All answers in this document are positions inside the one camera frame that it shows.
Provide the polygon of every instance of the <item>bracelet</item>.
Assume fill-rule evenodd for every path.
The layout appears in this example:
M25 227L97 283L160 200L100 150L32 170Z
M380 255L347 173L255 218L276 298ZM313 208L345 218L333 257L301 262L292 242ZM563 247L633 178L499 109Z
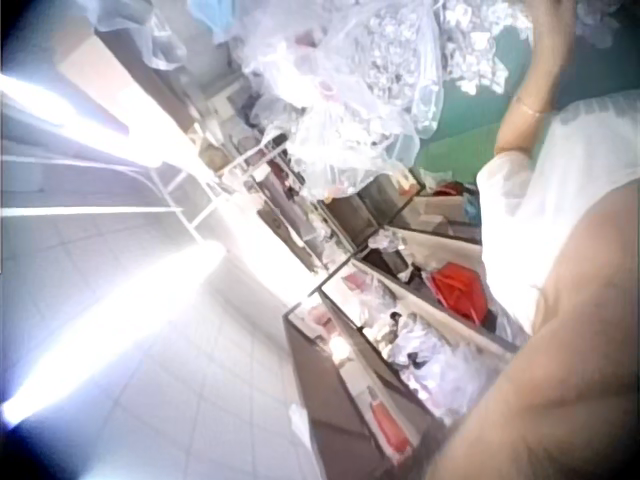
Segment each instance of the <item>bracelet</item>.
M527 112L529 115L533 115L534 117L542 117L543 115L545 115L548 112L539 112L537 110L534 110L533 108L531 108L529 105L527 105L526 103L524 103L524 100L522 100L522 98L520 98L520 95L516 96L516 100L515 102L520 105L520 107Z

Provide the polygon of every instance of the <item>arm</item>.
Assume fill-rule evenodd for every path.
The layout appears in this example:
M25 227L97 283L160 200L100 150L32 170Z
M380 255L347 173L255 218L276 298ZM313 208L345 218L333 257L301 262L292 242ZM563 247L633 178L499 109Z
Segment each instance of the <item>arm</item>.
M576 0L529 0L534 47L526 79L502 120L495 154L519 150L530 154L551 111L558 78L575 37Z
M581 220L545 285L571 294L550 295L553 321L420 480L620 478L639 425L637 188L611 192Z

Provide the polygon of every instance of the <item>white clothing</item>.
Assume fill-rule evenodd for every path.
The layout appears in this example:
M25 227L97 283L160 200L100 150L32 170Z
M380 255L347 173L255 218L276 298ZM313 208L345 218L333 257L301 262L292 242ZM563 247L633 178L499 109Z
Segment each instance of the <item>white clothing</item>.
M573 228L603 196L638 178L640 90L580 101L556 115L535 170L513 151L480 171L487 283L528 333Z

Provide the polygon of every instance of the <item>person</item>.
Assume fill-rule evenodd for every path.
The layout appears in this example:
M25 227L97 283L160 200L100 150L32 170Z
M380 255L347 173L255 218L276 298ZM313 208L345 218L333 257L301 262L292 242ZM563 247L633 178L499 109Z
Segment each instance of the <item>person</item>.
M412 479L614 478L638 447L640 92L552 115L576 0L527 7L531 66L477 184L487 282L532 337Z

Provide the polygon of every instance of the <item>clear plastic bag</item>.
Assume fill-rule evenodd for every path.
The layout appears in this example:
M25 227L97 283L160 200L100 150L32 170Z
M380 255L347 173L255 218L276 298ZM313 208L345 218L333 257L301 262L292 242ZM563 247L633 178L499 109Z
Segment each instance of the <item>clear plastic bag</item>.
M404 112L365 118L329 101L307 110L287 144L294 167L306 179L303 194L317 200L352 195L380 174L403 173L419 148Z
M406 109L421 138L436 131L444 91L432 0L377 0L335 19L320 49L335 71L364 81L384 105Z
M300 119L301 112L275 95L263 95L251 111L250 121L265 127L263 143L281 133L289 135Z
M76 1L97 30L128 29L142 59L151 68L173 70L184 65L187 49L150 3L144 0Z
M480 401L503 368L497 359L460 345L443 348L413 375L428 392L425 404L450 424Z
M375 248L381 252L395 252L405 246L404 239L397 234L389 230L388 228L382 228L378 233L369 239L369 248Z
M428 172L423 169L418 170L420 173L420 179L424 183L424 192L432 194L439 186L453 181L453 172Z
M398 338L391 346L389 361L396 365L409 365L414 353L418 362L429 362L449 345L440 333L415 313L400 320Z
M342 277L342 281L358 296L361 325L372 327L379 321L386 321L396 309L398 302L394 293L373 275L354 270Z

